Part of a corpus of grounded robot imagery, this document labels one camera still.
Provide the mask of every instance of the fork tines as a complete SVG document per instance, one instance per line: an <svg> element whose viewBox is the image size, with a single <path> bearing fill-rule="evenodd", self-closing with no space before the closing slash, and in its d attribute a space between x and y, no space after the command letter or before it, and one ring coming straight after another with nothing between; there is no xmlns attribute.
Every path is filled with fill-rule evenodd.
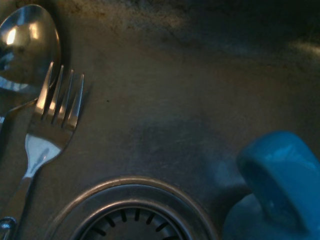
<svg viewBox="0 0 320 240"><path fill-rule="evenodd" d="M60 73L55 86L53 97L52 97L52 100L50 101L48 99L48 92L49 92L49 86L52 78L53 65L54 63L51 62L43 83L43 87L41 89L41 92L38 98L38 101L36 103L34 113L39 114L41 116L41 119L43 120L46 119L47 121L51 121L52 124L60 125L62 128L67 126L69 128L74 129L78 122L85 75L81 74L80 85L76 90L76 94L72 103L72 107L69 111L69 115L68 117L66 117L66 112L69 105L68 103L69 103L70 93L73 87L74 70L71 70L71 73L69 75L68 87L64 93L61 106L57 111L57 104L59 99L61 82L63 78L64 66L62 65L60 68Z"/></svg>

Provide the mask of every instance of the silver spoon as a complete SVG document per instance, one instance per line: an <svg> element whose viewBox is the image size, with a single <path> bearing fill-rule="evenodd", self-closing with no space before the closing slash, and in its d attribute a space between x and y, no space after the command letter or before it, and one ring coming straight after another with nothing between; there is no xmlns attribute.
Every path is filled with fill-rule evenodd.
<svg viewBox="0 0 320 240"><path fill-rule="evenodd" d="M50 63L59 66L60 60L58 32L43 7L26 5L4 20L0 26L0 132L10 111L37 99Z"/></svg>

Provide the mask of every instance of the metal surface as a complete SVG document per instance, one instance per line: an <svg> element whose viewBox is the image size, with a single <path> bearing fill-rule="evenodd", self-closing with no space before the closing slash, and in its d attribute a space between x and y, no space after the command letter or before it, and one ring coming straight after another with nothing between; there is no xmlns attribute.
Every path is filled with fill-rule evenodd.
<svg viewBox="0 0 320 240"><path fill-rule="evenodd" d="M38 5L13 12L0 26L0 130L9 111L37 99L51 61L60 65L54 21Z"/></svg>
<svg viewBox="0 0 320 240"><path fill-rule="evenodd" d="M52 99L48 97L49 86L52 81L52 71L54 63L51 62L49 69L35 105L34 113L25 136L25 150L28 159L27 170L21 180L20 186L7 206L0 213L0 238L1 240L14 239L20 219L22 217L25 202L28 196L30 185L37 171L45 164L49 163L66 148L72 135L75 132L83 93L84 75L81 75L80 86L76 90L76 95L70 109L66 115L69 104L69 96L73 81L73 71L70 76L69 85L63 94L63 101L59 108L58 97L62 81L63 66L60 69L59 79L56 84ZM14 227L8 227L8 219L14 221Z"/></svg>
<svg viewBox="0 0 320 240"><path fill-rule="evenodd" d="M320 156L319 1L6 0L0 18L27 3L57 23L65 69L90 77L77 131L32 185L18 239L45 239L83 192L127 175L186 192L221 237L249 193L235 164L242 147L288 130ZM27 168L31 115L8 116L0 208Z"/></svg>

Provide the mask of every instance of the mug handle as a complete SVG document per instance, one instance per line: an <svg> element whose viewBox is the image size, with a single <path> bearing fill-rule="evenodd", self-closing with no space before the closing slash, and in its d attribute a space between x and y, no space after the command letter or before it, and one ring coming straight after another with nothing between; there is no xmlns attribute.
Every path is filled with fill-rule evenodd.
<svg viewBox="0 0 320 240"><path fill-rule="evenodd" d="M269 219L320 231L320 163L295 134L267 134L237 157L238 168Z"/></svg>

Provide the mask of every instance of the cutlery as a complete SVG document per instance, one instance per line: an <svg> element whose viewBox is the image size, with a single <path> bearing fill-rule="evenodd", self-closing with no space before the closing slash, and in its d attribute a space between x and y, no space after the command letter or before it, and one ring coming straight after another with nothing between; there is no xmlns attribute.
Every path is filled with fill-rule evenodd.
<svg viewBox="0 0 320 240"><path fill-rule="evenodd" d="M60 60L58 32L43 7L26 5L4 20L0 26L0 131L10 111L37 99L50 62L59 66ZM58 71L54 69L53 80Z"/></svg>
<svg viewBox="0 0 320 240"><path fill-rule="evenodd" d="M62 65L52 100L48 99L48 91L52 78L53 62L47 71L25 137L25 150L28 158L27 170L15 195L0 214L1 240L13 239L25 207L30 185L37 171L61 154L75 132L85 76L82 74L80 77L80 86L76 89L71 109L67 114L70 93L73 88L74 71L71 70L67 90L64 93L61 106L58 108L63 70L64 66Z"/></svg>

